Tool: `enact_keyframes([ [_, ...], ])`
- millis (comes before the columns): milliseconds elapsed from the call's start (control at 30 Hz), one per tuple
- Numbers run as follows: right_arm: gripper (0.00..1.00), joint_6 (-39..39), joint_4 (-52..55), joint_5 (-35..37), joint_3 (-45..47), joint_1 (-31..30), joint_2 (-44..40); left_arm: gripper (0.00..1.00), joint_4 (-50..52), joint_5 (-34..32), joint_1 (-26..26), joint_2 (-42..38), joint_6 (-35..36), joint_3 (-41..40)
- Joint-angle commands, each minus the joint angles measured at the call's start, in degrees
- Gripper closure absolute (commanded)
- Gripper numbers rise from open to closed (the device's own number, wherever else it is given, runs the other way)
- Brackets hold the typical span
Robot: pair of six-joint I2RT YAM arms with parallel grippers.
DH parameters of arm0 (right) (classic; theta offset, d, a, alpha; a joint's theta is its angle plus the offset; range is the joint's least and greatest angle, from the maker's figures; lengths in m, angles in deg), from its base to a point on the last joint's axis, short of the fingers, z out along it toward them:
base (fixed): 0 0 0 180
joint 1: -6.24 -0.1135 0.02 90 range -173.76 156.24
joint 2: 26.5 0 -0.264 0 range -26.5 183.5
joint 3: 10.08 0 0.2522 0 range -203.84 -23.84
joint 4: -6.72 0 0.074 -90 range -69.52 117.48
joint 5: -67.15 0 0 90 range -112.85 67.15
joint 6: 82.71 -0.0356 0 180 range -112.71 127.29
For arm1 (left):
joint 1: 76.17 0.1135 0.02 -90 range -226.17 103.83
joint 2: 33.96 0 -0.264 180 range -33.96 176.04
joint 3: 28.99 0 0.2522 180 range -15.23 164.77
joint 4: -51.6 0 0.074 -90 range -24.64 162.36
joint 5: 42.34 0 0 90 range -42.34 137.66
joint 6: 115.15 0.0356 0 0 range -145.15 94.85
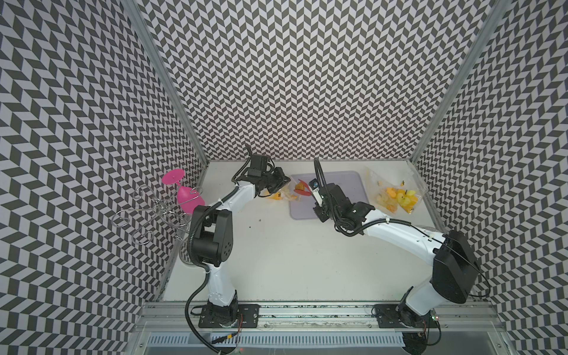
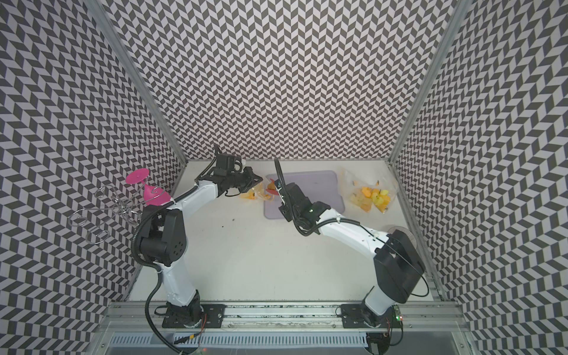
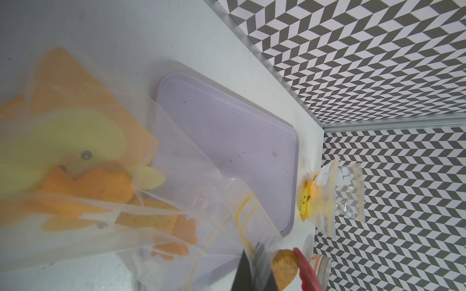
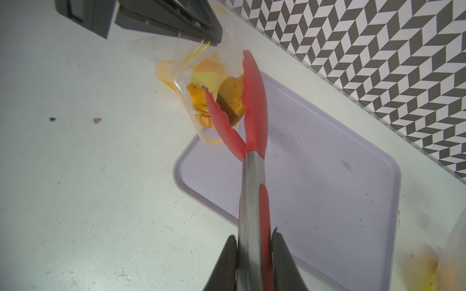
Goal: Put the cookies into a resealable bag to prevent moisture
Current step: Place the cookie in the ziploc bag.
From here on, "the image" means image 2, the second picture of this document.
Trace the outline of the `lavender plastic tray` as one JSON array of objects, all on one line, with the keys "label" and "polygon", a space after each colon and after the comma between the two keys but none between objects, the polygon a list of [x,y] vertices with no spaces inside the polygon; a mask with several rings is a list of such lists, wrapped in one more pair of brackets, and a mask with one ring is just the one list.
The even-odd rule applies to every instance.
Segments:
[{"label": "lavender plastic tray", "polygon": [[[312,203],[321,201],[339,213],[345,212],[345,204],[339,192],[337,173],[334,171],[284,173],[284,179],[286,183],[297,184]],[[264,217],[268,220],[283,219],[284,217],[279,210],[281,204],[278,193],[271,201],[265,201]]]}]

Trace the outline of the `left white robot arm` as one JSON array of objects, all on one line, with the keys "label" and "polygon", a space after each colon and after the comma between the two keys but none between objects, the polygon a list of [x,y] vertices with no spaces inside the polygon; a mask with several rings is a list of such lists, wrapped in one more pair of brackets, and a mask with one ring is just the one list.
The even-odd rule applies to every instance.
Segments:
[{"label": "left white robot arm", "polygon": [[142,266],[155,269],[167,293],[164,327],[197,328],[205,323],[198,290],[183,257],[188,249],[185,218],[231,189],[245,193],[263,181],[238,155],[217,153],[193,187],[162,206],[148,206],[135,231],[131,251]]}]

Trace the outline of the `duck print resealable bag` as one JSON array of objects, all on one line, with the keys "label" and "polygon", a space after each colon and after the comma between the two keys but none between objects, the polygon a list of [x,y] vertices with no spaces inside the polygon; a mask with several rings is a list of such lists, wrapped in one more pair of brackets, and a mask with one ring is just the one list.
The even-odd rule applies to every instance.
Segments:
[{"label": "duck print resealable bag", "polygon": [[384,185],[381,180],[377,180],[375,186],[371,189],[371,202],[383,214],[391,207],[394,201],[394,194]]}]

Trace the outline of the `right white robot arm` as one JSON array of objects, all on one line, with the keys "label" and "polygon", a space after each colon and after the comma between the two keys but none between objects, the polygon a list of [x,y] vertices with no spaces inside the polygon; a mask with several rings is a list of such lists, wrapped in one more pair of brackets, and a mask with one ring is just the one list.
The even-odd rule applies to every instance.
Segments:
[{"label": "right white robot arm", "polygon": [[344,217],[328,204],[311,202],[295,183],[274,182],[283,217],[304,237],[333,238],[371,261],[376,281],[360,303],[363,322],[383,326],[393,306],[408,301],[425,273],[424,263],[409,236],[400,230],[380,232]]}]

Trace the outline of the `red metal tongs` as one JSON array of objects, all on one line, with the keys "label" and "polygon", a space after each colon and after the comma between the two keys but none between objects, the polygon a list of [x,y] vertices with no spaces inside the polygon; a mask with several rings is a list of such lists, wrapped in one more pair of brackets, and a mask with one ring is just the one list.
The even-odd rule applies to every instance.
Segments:
[{"label": "red metal tongs", "polygon": [[275,180],[271,179],[271,181],[266,185],[265,191],[267,194],[272,196],[278,196],[279,192],[276,188]]}]

